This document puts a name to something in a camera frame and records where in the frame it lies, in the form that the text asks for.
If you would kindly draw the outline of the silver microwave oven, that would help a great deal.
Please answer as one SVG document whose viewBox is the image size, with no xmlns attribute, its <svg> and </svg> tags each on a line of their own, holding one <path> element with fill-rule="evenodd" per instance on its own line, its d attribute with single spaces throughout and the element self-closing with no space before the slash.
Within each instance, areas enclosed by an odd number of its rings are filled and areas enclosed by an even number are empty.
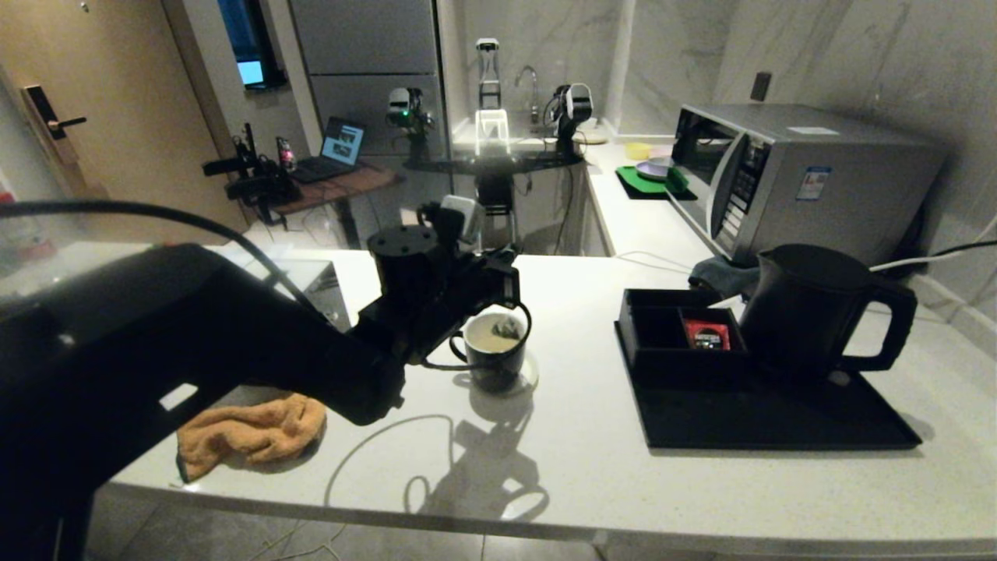
<svg viewBox="0 0 997 561">
<path fill-rule="evenodd" d="M 784 244 L 882 265 L 945 156 L 933 139 L 805 105 L 683 105 L 671 161 L 686 192 L 672 202 L 739 266 Z"/>
</svg>

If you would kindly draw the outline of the dark grey cloth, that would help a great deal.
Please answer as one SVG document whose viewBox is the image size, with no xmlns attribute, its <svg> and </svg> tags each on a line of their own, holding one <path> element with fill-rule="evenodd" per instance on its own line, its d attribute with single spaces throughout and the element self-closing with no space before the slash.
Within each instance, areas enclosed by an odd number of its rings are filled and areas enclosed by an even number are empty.
<svg viewBox="0 0 997 561">
<path fill-rule="evenodd" d="M 733 265 L 723 256 L 701 260 L 691 270 L 688 284 L 693 290 L 715 291 L 722 299 L 754 295 L 761 277 L 759 266 Z"/>
</svg>

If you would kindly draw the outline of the dark framed blue screen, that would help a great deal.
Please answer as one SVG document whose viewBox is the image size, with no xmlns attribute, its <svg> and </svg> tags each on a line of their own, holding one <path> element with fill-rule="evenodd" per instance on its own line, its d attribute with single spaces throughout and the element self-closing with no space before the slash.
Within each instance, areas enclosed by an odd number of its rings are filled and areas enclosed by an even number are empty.
<svg viewBox="0 0 997 561">
<path fill-rule="evenodd" d="M 247 91 L 270 91 L 287 84 L 270 40 L 261 0 L 217 0 L 236 67 Z"/>
</svg>

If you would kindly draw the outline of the chrome faucet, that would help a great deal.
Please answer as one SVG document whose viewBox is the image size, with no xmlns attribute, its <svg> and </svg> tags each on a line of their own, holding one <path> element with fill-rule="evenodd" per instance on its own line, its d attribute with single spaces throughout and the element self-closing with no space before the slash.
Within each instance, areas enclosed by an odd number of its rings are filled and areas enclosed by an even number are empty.
<svg viewBox="0 0 997 561">
<path fill-rule="evenodd" d="M 528 90 L 530 90 L 530 96 L 528 96 L 528 121 L 531 125 L 539 125 L 541 123 L 541 107 L 539 107 L 539 79 L 537 74 L 537 69 L 530 64 L 523 65 L 521 67 L 519 74 L 514 78 L 513 85 L 516 88 L 521 88 L 526 85 L 528 81 Z"/>
</svg>

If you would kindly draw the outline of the black electric kettle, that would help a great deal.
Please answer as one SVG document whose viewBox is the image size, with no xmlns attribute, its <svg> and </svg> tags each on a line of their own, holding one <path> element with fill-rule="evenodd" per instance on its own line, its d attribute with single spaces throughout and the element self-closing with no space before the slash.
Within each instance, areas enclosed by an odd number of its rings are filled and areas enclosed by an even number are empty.
<svg viewBox="0 0 997 561">
<path fill-rule="evenodd" d="M 886 372 L 900 357 L 918 310 L 914 291 L 826 246 L 786 244 L 759 252 L 759 283 L 740 323 L 759 365 L 790 381 L 832 372 Z M 846 355 L 869 303 L 890 310 L 879 352 Z"/>
</svg>

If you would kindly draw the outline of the black round pedestal table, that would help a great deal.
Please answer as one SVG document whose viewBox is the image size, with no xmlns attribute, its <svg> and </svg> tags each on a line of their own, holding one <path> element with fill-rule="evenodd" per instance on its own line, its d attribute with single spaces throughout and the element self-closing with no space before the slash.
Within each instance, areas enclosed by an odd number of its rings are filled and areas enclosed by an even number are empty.
<svg viewBox="0 0 997 561">
<path fill-rule="evenodd" d="M 514 177 L 530 175 L 538 171 L 566 168 L 572 171 L 582 164 L 584 157 L 579 153 L 560 153 L 557 150 L 523 153 L 520 156 L 472 157 L 466 160 L 434 161 L 421 155 L 410 153 L 403 166 L 412 171 L 447 175 L 470 175 L 476 185 L 476 200 L 483 206 L 487 217 L 503 216 L 508 219 L 509 247 L 518 253 L 523 251 L 519 242 L 519 224 L 514 213 Z"/>
</svg>

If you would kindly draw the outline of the black compartment box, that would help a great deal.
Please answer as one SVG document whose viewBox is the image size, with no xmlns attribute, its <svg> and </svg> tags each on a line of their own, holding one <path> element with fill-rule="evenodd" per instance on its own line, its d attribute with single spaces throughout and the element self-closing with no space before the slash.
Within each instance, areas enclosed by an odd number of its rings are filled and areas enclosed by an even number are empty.
<svg viewBox="0 0 997 561">
<path fill-rule="evenodd" d="M 701 383 L 740 376 L 750 365 L 750 352 L 733 312 L 718 308 L 719 302 L 720 296 L 710 290 L 627 288 L 617 326 L 630 372 L 649 383 Z M 685 319 L 726 324 L 732 348 L 689 348 Z"/>
</svg>

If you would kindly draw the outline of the red tea packet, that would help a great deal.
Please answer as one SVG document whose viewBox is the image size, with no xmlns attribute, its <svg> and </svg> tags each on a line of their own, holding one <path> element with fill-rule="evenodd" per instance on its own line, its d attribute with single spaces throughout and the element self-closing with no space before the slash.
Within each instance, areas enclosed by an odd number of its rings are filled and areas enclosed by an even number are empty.
<svg viewBox="0 0 997 561">
<path fill-rule="evenodd" d="M 691 349 L 730 351 L 732 348 L 729 327 L 726 324 L 685 319 L 684 326 Z"/>
</svg>

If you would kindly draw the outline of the black tissue box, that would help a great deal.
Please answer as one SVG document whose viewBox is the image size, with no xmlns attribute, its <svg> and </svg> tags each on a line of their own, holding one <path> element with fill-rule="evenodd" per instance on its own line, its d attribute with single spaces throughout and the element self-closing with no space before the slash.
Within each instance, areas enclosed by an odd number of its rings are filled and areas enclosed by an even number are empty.
<svg viewBox="0 0 997 561">
<path fill-rule="evenodd" d="M 317 259 L 278 259 L 277 266 L 341 333 L 352 327 L 334 263 Z"/>
</svg>

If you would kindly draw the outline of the green mat black edge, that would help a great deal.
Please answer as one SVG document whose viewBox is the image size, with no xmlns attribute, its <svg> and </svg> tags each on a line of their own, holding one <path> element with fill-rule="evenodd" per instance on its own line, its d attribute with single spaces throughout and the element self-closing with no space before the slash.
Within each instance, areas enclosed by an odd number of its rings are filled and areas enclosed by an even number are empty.
<svg viewBox="0 0 997 561">
<path fill-rule="evenodd" d="M 698 196 L 689 189 L 689 181 L 677 169 L 656 180 L 652 175 L 645 177 L 635 166 L 623 166 L 614 171 L 624 192 L 635 201 L 697 201 Z"/>
</svg>

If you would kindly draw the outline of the orange terry cloth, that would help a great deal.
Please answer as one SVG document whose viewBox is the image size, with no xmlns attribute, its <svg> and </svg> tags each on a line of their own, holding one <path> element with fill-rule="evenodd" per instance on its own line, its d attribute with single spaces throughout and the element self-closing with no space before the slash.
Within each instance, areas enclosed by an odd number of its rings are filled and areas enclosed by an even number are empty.
<svg viewBox="0 0 997 561">
<path fill-rule="evenodd" d="M 323 436 L 327 408 L 299 393 L 200 412 L 177 430 L 181 481 L 196 482 L 235 456 L 249 466 L 295 460 Z"/>
</svg>

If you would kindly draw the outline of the brown wooden side table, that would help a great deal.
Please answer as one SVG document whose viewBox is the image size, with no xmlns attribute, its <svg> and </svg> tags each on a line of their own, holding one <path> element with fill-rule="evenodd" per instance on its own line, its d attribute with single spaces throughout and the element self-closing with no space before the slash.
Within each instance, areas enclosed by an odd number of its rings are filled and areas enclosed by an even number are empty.
<svg viewBox="0 0 997 561">
<path fill-rule="evenodd" d="M 387 189 L 405 182 L 405 178 L 393 171 L 376 164 L 361 164 L 361 166 L 344 175 L 317 182 L 300 182 L 292 180 L 296 199 L 282 203 L 273 208 L 272 212 L 281 217 L 288 214 L 305 212 L 316 207 L 330 205 L 343 230 L 345 245 L 349 249 L 360 249 L 360 239 L 357 223 L 353 216 L 350 201 L 357 196 L 369 196 L 378 189 Z"/>
</svg>

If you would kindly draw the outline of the grey refrigerator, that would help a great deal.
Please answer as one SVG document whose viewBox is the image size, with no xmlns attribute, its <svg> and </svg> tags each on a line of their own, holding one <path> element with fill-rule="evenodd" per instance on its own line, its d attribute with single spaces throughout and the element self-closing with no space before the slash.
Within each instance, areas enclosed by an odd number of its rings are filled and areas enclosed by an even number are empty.
<svg viewBox="0 0 997 561">
<path fill-rule="evenodd" d="M 410 144 L 389 120 L 392 91 L 420 90 L 421 111 L 432 121 L 428 156 L 451 157 L 435 0 L 272 0 L 270 9 L 307 155 L 320 152 L 329 118 L 345 118 L 366 129 L 360 162 L 399 177 L 323 207 L 339 219 L 345 248 L 362 249 L 378 228 L 401 224 L 404 210 L 453 194 L 448 175 L 403 166 Z"/>
</svg>

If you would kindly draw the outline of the tan wooden door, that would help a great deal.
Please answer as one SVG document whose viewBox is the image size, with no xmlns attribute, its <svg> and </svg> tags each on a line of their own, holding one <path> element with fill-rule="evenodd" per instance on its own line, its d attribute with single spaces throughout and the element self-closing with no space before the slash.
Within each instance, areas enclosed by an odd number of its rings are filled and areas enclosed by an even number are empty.
<svg viewBox="0 0 997 561">
<path fill-rule="evenodd" d="M 41 85 L 79 155 L 59 164 L 21 89 Z M 243 233 L 220 151 L 161 0 L 0 0 L 0 102 L 12 131 L 0 178 L 19 201 L 113 199 L 174 207 Z"/>
</svg>

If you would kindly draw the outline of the black serving tray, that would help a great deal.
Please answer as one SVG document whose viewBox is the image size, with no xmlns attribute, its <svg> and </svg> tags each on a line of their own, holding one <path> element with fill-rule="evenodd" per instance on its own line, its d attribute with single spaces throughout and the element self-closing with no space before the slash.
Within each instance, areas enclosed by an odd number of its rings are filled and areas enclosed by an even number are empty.
<svg viewBox="0 0 997 561">
<path fill-rule="evenodd" d="M 651 450 L 859 452 L 915 450 L 923 439 L 858 372 L 815 386 L 749 373 L 739 388 L 651 388 L 626 369 Z"/>
</svg>

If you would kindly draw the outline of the black mug white inside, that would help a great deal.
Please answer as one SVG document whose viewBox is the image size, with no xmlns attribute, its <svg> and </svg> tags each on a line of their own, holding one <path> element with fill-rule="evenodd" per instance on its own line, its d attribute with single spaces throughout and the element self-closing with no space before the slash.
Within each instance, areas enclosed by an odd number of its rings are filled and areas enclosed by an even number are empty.
<svg viewBox="0 0 997 561">
<path fill-rule="evenodd" d="M 505 390 L 512 386 L 523 365 L 530 323 L 517 319 L 526 327 L 526 335 L 519 342 L 503 340 L 489 333 L 496 316 L 512 313 L 492 312 L 471 317 L 466 326 L 448 341 L 451 352 L 469 367 L 471 379 L 477 380 L 485 390 Z"/>
</svg>

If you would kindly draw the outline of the grey device green light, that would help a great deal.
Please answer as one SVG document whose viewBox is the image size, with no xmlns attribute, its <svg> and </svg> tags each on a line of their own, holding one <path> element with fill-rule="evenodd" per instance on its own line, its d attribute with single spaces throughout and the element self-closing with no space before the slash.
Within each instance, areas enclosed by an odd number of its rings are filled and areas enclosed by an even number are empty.
<svg viewBox="0 0 997 561">
<path fill-rule="evenodd" d="M 435 127 L 434 118 L 423 108 L 423 92 L 416 86 L 402 86 L 389 92 L 386 120 L 406 134 L 424 135 Z"/>
</svg>

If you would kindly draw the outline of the black laptop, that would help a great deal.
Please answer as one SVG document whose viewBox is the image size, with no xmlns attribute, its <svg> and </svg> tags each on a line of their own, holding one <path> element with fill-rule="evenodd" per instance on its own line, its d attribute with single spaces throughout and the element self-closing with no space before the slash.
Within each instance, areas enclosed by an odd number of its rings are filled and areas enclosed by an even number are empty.
<svg viewBox="0 0 997 561">
<path fill-rule="evenodd" d="M 358 167 L 365 128 L 345 118 L 328 118 L 317 156 L 296 163 L 290 178 L 296 182 L 319 182 L 352 173 Z"/>
</svg>

